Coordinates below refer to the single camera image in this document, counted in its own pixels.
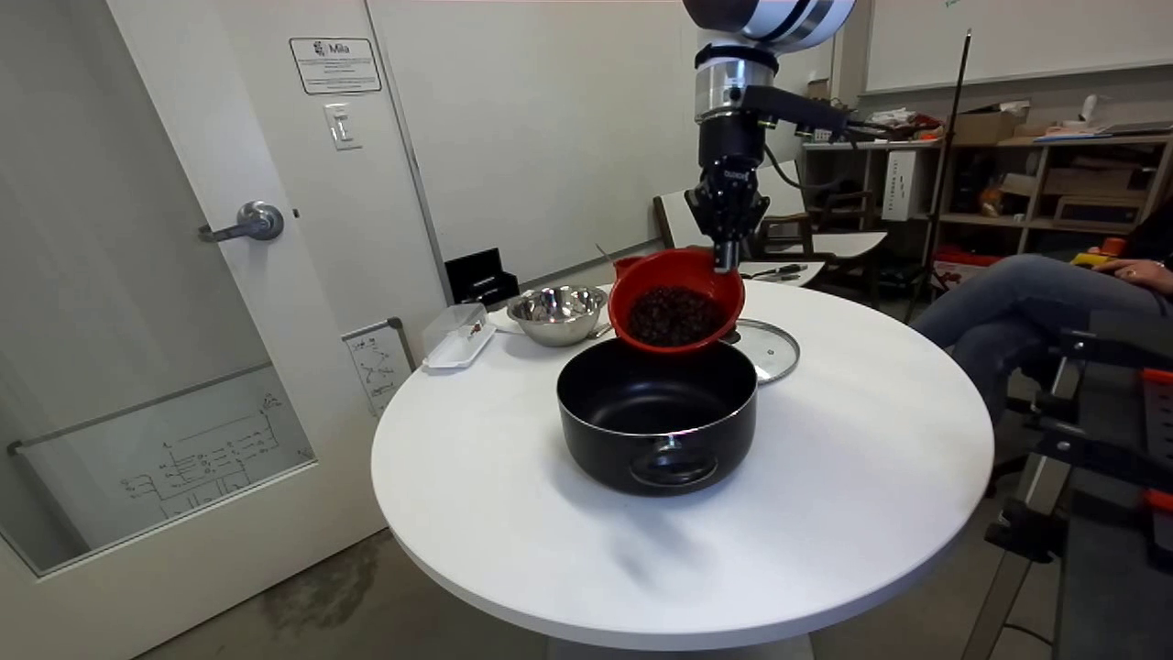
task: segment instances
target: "metal bowl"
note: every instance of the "metal bowl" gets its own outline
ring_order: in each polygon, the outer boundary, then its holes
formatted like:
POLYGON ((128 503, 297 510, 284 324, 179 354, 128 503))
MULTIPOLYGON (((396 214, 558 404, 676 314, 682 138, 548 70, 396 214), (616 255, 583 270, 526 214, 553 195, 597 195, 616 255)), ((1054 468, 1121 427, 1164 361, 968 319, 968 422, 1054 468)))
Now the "metal bowl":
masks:
POLYGON ((539 345, 566 350, 597 335, 602 291, 539 288, 511 301, 511 319, 539 345))

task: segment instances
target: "table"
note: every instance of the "table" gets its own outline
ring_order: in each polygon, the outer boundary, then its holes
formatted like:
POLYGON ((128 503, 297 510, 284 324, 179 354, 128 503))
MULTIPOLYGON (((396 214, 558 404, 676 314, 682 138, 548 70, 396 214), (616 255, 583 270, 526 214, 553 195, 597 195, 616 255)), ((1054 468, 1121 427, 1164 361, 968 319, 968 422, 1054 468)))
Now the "table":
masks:
POLYGON ((888 231, 816 231, 809 255, 828 255, 836 262, 860 262, 872 255, 888 231))
POLYGON ((505 335, 461 376, 406 378, 372 465, 406 559, 505 622, 627 653, 769 647, 899 596, 984 500, 984 396, 828 294, 750 283, 745 319, 786 327, 802 363, 758 394, 745 465, 676 500, 576 468, 553 394, 576 354, 505 335))
POLYGON ((758 283, 789 283, 809 288, 823 277, 825 262, 741 262, 739 270, 758 283))

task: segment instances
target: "metal pole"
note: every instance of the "metal pole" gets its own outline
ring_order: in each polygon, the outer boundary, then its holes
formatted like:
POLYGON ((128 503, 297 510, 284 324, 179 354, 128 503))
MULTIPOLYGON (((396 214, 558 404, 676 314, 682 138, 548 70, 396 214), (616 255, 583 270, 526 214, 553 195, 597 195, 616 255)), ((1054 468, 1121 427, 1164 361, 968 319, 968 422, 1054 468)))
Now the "metal pole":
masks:
POLYGON ((954 159, 957 110, 960 110, 960 92, 965 92, 965 75, 968 75, 968 47, 973 47, 973 42, 974 42, 973 32, 965 32, 965 42, 960 42, 960 68, 957 68, 957 81, 954 81, 954 102, 951 102, 946 137, 943 137, 938 175, 936 175, 936 185, 933 185, 933 202, 929 202, 929 226, 924 226, 924 246, 919 246, 924 301, 933 301, 933 262, 936 262, 936 255, 938 255, 938 225, 943 225, 946 173, 951 173, 951 159, 954 159))

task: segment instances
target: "pot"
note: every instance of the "pot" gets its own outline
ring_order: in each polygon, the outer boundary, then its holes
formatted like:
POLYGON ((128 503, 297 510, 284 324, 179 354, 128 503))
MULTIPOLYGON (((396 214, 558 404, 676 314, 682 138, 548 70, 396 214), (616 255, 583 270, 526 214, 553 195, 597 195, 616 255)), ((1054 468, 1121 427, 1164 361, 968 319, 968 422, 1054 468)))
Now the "pot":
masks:
POLYGON ((729 477, 752 446, 757 394, 757 363, 729 345, 662 361, 602 340, 558 378, 580 468, 637 495, 682 495, 729 477))

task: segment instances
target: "door handle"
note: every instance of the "door handle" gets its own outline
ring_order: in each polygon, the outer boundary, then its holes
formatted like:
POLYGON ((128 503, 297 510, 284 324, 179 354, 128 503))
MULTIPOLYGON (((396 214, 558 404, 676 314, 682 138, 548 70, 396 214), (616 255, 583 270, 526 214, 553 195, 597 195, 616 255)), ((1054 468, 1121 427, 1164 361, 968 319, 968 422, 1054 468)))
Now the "door handle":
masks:
POLYGON ((274 206, 251 202, 244 214, 236 214, 236 225, 223 231, 212 231, 208 225, 197 226, 201 241, 231 241, 231 239, 253 239, 253 241, 274 241, 286 231, 286 218, 274 206))

